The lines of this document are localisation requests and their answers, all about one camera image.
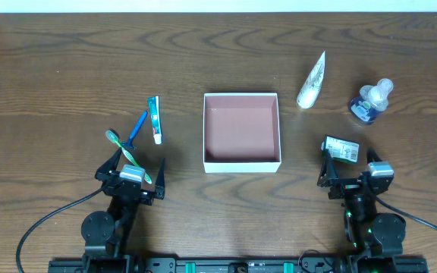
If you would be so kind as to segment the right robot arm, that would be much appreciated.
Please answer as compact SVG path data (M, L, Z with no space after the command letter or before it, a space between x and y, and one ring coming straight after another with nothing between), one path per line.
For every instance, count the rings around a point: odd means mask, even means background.
M340 178L329 151L323 155L317 185L329 188L329 199L344 201L344 229L354 254L337 258L333 272L380 272L395 268L394 257L402 254L406 222L397 214L379 213L379 194L388 190L394 169L374 150L367 153L367 167L357 178Z

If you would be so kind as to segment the blue disposable razor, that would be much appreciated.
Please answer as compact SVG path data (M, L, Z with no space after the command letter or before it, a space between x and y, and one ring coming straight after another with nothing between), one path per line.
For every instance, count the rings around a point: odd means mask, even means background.
M122 142L121 145L124 148L135 150L136 147L133 145L134 139L136 138L137 134L140 131L140 128L143 126L144 121L146 120L148 115L148 111L144 111L142 115L140 116L139 120L135 124L133 130L130 133L130 136L128 137L127 141Z

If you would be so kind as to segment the green toothpaste tube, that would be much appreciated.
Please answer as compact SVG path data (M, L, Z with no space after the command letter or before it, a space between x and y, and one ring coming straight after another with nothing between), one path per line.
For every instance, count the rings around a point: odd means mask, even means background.
M153 131L153 139L156 145L162 144L162 128L160 119L159 97L153 96L147 99L149 115Z

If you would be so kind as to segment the green and white soap packet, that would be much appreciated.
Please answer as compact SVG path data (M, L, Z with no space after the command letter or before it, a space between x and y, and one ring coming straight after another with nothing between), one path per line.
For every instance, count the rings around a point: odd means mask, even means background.
M322 142L321 150L329 152L334 160L356 164L358 160L360 144L348 140L342 140L332 136L326 136Z

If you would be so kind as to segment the blue bottle with clear cap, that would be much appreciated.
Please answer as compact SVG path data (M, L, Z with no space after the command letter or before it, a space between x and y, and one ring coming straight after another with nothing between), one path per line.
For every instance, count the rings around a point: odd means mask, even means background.
M360 88L359 96L349 103L351 114L363 124L372 124L388 107L388 95L394 89L390 79L381 79L375 86Z

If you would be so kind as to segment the white floral lotion tube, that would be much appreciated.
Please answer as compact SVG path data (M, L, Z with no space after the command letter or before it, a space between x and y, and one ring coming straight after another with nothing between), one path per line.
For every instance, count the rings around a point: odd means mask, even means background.
M299 108L308 109L313 107L322 88L324 73L325 52L319 57L297 95L296 103Z

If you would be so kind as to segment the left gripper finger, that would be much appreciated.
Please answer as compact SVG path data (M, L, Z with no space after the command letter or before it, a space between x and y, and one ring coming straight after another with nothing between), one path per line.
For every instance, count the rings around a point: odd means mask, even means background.
M122 151L120 148L111 156L104 164L102 164L97 170L96 175L104 175L111 171L115 171L121 158Z
M156 177L156 188L165 188L165 159L162 160Z

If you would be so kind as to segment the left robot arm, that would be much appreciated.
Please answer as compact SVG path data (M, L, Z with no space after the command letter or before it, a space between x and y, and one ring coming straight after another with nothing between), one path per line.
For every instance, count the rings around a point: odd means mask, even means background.
M144 180L146 171L141 167L117 166L122 151L102 164L95 179L102 182L102 192L112 198L105 211L89 214L81 225L85 240L83 272L143 272L142 259L127 254L127 240L140 205L152 205L154 199L165 197L165 161L162 161L155 181Z

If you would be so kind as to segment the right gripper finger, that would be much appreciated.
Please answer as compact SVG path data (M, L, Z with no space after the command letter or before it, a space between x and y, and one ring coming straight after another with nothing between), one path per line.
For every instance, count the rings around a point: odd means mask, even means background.
M368 164L381 161L374 148L367 149L366 160Z
M317 180L318 186L331 186L335 184L338 179L338 174L335 170L334 160L332 155L328 151L324 151L323 155L323 163L321 170L319 172L319 178Z

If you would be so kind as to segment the green and white toothbrush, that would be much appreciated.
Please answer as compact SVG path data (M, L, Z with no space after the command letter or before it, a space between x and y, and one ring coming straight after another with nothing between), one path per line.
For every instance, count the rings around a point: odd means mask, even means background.
M121 142L119 141L119 137L118 137L118 135L113 131L113 130L107 130L106 132L105 132L105 136L106 136L106 138L111 142L111 143L114 143L118 148L120 148L121 149L121 151L122 151L122 154L124 155L124 157L130 162L130 165L134 165L134 166L138 166L138 167L140 167L138 164L137 164L137 162L136 162L136 160L134 159L134 157L131 155L131 153L128 151L128 150L126 150L122 145L121 145ZM146 181L144 181L144 182L146 182L147 184L149 184L149 185L151 185L152 184L152 179L151 179L151 177L146 173L146 175L145 175L145 179L146 179Z

